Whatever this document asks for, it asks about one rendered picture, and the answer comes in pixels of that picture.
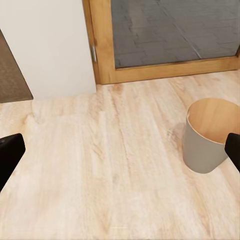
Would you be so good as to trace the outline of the trash can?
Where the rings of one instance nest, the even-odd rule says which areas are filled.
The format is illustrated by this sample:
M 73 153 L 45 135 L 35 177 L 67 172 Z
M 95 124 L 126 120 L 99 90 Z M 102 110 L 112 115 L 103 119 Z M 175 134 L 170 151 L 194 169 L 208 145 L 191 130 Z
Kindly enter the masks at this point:
M 217 97 L 194 101 L 186 113 L 184 164 L 199 174 L 215 170 L 229 157 L 225 145 L 230 133 L 240 135 L 240 105 Z

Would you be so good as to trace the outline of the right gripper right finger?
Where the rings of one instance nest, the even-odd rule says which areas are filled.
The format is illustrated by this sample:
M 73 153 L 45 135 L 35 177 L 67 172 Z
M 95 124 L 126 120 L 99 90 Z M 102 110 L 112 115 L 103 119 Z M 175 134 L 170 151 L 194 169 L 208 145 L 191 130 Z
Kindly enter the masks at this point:
M 229 133 L 224 150 L 240 172 L 240 134 Z

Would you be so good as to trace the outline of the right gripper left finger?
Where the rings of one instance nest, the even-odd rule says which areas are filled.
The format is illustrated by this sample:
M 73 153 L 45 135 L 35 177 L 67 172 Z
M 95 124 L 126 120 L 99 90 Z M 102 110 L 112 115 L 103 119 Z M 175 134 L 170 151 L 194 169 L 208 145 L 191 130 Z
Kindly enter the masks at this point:
M 26 151 L 21 133 L 0 138 L 0 192 Z

